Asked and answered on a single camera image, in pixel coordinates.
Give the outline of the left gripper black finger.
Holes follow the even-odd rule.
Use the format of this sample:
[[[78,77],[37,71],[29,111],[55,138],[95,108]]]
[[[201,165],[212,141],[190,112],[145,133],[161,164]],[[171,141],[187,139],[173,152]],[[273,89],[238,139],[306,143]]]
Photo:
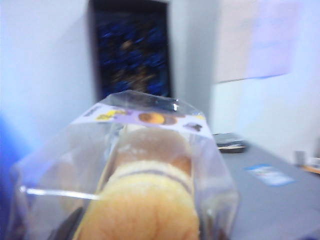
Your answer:
[[[59,226],[56,239],[72,240],[73,236],[83,218],[84,208],[78,207],[71,215]]]

